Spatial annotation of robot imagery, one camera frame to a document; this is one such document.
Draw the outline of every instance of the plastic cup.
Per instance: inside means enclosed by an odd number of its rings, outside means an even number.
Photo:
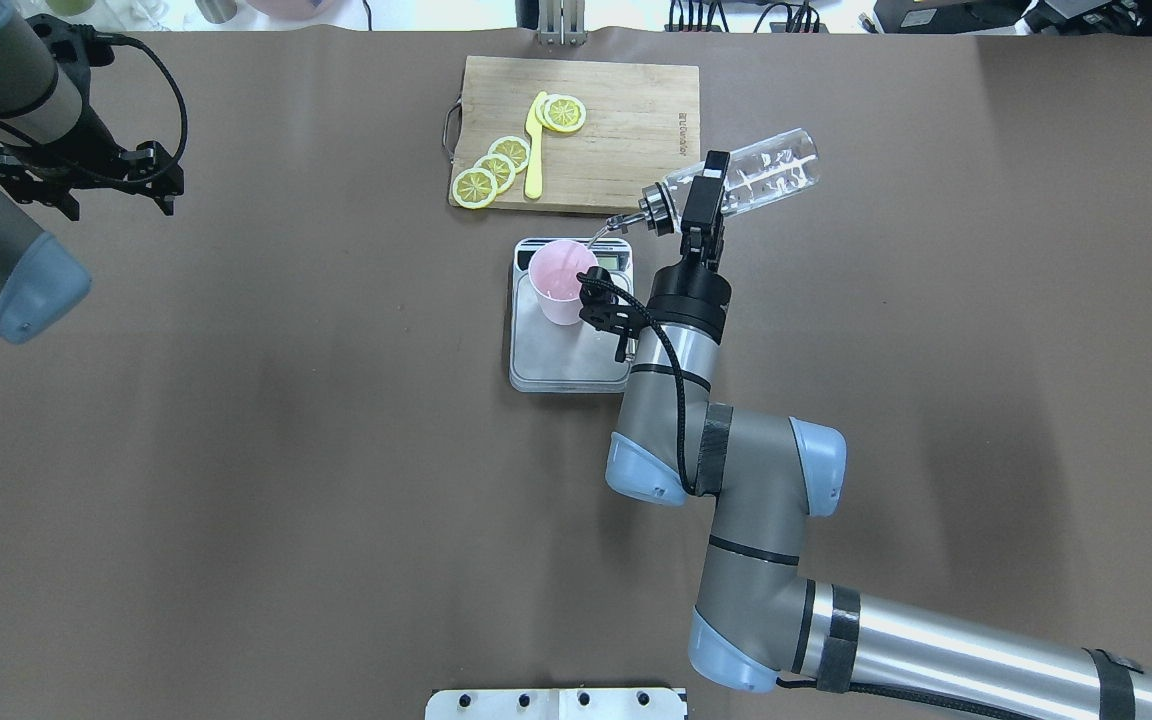
[[[579,281],[576,273],[584,273],[594,265],[598,265],[594,252],[584,242],[573,240],[552,240],[531,256],[526,276],[531,279],[540,311],[550,323],[579,323]]]

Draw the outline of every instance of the lime slice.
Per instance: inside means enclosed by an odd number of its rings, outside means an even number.
[[[585,124],[585,104],[570,94],[551,94],[540,108],[540,120],[554,132],[576,132]]]
[[[490,170],[470,168],[452,181],[452,199],[462,209],[485,209],[495,196],[495,176]]]
[[[482,156],[479,161],[473,164],[473,167],[488,170],[488,173],[495,176],[497,195],[502,195],[509,190],[509,185],[513,184],[513,179],[517,174],[517,170],[513,168],[513,160],[508,156],[500,154],[500,152],[488,152]]]
[[[513,162],[513,172],[521,172],[526,167],[526,161],[531,159],[531,145],[524,138],[516,135],[507,135],[492,143],[488,156],[506,156]]]

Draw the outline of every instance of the yellow knife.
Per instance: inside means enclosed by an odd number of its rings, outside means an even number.
[[[536,99],[531,101],[531,108],[526,109],[526,136],[531,141],[531,158],[526,160],[526,182],[522,187],[522,192],[530,197],[530,199],[536,200],[540,197],[541,176],[540,176],[540,136],[545,132],[545,127],[540,124],[538,109],[540,104],[545,101],[545,97],[548,97],[547,92],[540,92],[536,96]]]

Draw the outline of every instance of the wooden cutting board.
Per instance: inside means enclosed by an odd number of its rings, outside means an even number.
[[[645,185],[700,160],[700,70],[694,65],[471,55],[452,177],[472,167],[498,137],[526,138],[526,111],[540,91],[578,97],[589,111],[585,127],[571,135],[545,131],[538,200],[522,192],[524,170],[491,209],[622,213],[637,209]],[[448,202],[455,202],[450,183]]]

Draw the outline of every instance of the kitchen scale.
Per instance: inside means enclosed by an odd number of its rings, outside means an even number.
[[[626,392],[630,365],[616,362],[620,338],[588,323],[555,325],[545,318],[526,265],[536,250],[558,237],[529,237],[513,248],[509,291],[509,384],[520,392]],[[567,238],[586,242],[589,238]],[[602,238],[590,247],[612,282],[634,291],[630,243]]]

